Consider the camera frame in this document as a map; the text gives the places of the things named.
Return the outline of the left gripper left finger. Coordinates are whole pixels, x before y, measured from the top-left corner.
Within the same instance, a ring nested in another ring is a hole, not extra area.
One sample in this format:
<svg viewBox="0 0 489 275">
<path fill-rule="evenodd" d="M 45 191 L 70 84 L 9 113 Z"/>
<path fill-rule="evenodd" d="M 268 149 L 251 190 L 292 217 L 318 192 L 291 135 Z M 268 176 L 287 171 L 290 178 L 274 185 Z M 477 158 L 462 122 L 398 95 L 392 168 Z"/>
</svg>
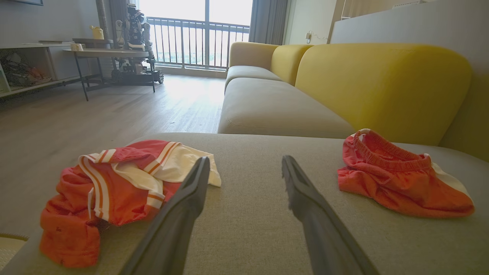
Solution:
<svg viewBox="0 0 489 275">
<path fill-rule="evenodd" d="M 150 224 L 121 275 L 181 275 L 194 223 L 203 211 L 210 159 L 197 160 L 175 195 Z"/>
</svg>

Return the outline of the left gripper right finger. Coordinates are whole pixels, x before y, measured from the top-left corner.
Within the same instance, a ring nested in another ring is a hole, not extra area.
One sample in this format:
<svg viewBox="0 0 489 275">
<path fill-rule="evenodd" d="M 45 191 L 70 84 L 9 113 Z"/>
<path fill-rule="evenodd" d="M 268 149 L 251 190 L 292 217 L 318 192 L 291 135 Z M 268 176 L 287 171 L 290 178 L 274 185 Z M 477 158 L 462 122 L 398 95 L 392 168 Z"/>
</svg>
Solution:
<svg viewBox="0 0 489 275">
<path fill-rule="evenodd" d="M 315 275 L 377 275 L 377 268 L 291 155 L 282 158 L 288 207 L 303 227 Z"/>
</svg>

